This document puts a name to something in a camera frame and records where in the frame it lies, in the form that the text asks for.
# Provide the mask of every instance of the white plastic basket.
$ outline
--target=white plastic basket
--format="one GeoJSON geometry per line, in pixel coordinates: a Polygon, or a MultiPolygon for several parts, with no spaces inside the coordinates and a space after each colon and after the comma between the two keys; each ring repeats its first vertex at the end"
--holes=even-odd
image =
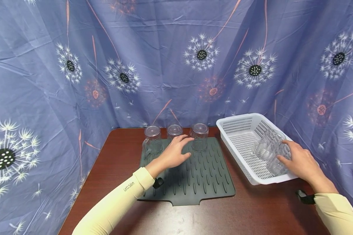
{"type": "Polygon", "coordinates": [[[252,185],[281,183],[297,178],[293,173],[273,176],[266,168],[266,162],[252,152],[254,141],[260,140],[264,131],[281,131],[261,114],[243,114],[216,121],[221,139],[252,185]]]}

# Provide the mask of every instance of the wrist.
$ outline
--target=wrist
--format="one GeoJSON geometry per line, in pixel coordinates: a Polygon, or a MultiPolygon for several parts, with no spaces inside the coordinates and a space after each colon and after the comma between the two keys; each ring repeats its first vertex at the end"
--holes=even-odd
{"type": "Polygon", "coordinates": [[[339,193],[333,182],[326,176],[309,182],[315,193],[339,193]]]}
{"type": "Polygon", "coordinates": [[[158,158],[153,159],[149,164],[147,164],[145,169],[154,179],[157,178],[157,176],[161,174],[162,171],[166,170],[164,163],[158,158]]]}

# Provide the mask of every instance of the glass mug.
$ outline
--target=glass mug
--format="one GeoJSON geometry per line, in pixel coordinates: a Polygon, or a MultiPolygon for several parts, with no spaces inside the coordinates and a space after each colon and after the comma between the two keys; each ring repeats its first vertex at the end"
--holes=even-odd
{"type": "Polygon", "coordinates": [[[174,137],[180,136],[183,134],[183,129],[177,124],[173,124],[167,128],[167,141],[171,143],[174,137]]]}
{"type": "Polygon", "coordinates": [[[286,137],[282,132],[268,129],[259,141],[254,142],[252,151],[261,160],[268,161],[275,156],[276,149],[284,139],[286,137]]]}
{"type": "Polygon", "coordinates": [[[159,154],[162,152],[161,129],[158,126],[148,126],[145,131],[143,149],[146,155],[159,154]]]}
{"type": "Polygon", "coordinates": [[[286,166],[276,158],[277,155],[284,156],[286,159],[291,160],[289,146],[287,144],[280,144],[276,149],[275,155],[267,162],[266,167],[274,176],[284,175],[288,172],[286,166]]]}
{"type": "Polygon", "coordinates": [[[194,124],[190,129],[190,136],[194,138],[192,141],[192,149],[195,152],[202,152],[208,147],[208,126],[203,123],[194,124]]]}

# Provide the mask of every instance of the hand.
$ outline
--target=hand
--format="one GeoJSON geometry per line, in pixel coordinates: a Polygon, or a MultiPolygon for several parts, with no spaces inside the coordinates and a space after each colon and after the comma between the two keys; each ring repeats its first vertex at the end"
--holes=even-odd
{"type": "Polygon", "coordinates": [[[151,163],[145,167],[153,178],[156,178],[167,168],[179,166],[191,156],[191,153],[182,154],[183,147],[189,141],[194,140],[194,138],[186,137],[186,134],[174,137],[163,153],[158,158],[152,160],[151,163]]]}
{"type": "Polygon", "coordinates": [[[291,152],[291,160],[278,155],[278,160],[292,173],[307,181],[316,193],[338,193],[333,183],[324,175],[310,151],[294,141],[284,140],[291,152]]]}

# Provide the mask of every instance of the black wrist strap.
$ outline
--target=black wrist strap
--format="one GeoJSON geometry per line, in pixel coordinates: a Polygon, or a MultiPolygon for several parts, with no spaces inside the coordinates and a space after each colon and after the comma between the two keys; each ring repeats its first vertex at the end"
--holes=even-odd
{"type": "Polygon", "coordinates": [[[303,204],[307,204],[307,205],[313,205],[315,204],[315,195],[307,195],[305,193],[305,191],[303,190],[297,190],[296,195],[298,197],[298,199],[303,203],[303,204]]]}
{"type": "Polygon", "coordinates": [[[163,184],[163,179],[162,178],[156,178],[153,184],[153,187],[155,189],[161,187],[161,185],[163,184]]]}

